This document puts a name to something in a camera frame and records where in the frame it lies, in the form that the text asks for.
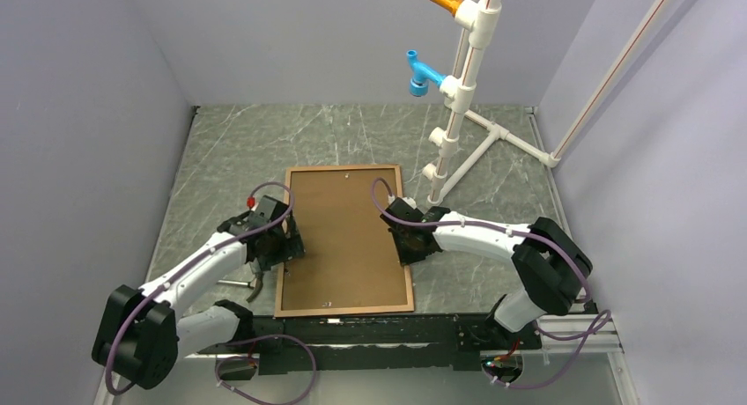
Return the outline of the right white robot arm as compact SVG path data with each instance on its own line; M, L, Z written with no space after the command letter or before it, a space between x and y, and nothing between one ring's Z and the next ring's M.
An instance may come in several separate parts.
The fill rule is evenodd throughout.
M566 315L573 304L591 297L590 259L547 217L532 224L502 224L440 206L422 211L408 199L393 197L381 219L403 265L450 252L514 266L521 288L501 297L485 324L486 338L497 348L509 346L538 318Z

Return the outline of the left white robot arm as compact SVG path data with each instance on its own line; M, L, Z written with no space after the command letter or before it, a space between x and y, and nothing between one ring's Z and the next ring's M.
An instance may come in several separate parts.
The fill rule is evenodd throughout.
M292 205L268 195L222 222L187 259L138 288L123 284L109 295L92 345L92 360L106 374L151 389L177 361L223 344L232 352L253 340L253 313L221 299L189 315L188 309L219 280L245 265L257 276L304 255Z

